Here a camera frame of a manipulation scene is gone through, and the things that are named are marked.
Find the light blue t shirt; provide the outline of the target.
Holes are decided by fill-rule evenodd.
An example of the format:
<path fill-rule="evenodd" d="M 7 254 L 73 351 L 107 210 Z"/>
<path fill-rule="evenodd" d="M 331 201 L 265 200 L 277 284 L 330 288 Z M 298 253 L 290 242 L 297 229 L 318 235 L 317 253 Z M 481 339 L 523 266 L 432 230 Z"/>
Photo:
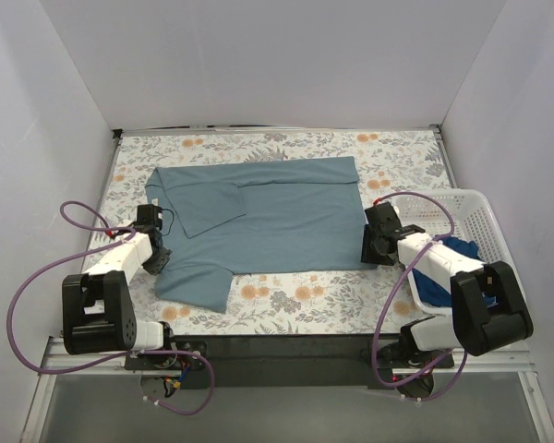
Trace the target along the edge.
<path fill-rule="evenodd" d="M 365 223 L 351 157 L 156 168 L 172 213 L 154 293 L 222 313 L 236 274 L 359 270 Z"/>

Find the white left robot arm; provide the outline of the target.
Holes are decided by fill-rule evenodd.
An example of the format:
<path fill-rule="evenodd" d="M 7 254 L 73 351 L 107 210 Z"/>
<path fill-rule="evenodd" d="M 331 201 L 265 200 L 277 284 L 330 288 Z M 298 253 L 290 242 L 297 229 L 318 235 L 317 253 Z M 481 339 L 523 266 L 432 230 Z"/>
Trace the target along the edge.
<path fill-rule="evenodd" d="M 86 272 L 63 281 L 66 350 L 70 354 L 146 352 L 155 367 L 169 368 L 178 356 L 170 327 L 137 319 L 129 291 L 139 270 L 156 276 L 170 261 L 172 251 L 163 245 L 163 208 L 139 205 L 134 221 L 106 233 L 118 238 L 120 245 Z"/>

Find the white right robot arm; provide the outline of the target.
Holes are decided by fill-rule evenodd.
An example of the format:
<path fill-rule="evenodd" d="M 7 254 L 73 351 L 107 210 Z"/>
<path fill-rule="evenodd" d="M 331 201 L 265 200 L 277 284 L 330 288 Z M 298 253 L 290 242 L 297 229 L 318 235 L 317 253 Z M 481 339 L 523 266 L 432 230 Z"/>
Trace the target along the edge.
<path fill-rule="evenodd" d="M 365 213 L 362 262 L 400 263 L 409 272 L 413 265 L 450 295 L 448 316 L 409 323 L 401 327 L 398 342 L 386 347 L 407 365 L 423 365 L 433 352 L 456 347 L 480 356 L 533 335 L 534 324 L 511 265 L 467 257 L 417 225 L 403 226 L 389 202 Z"/>

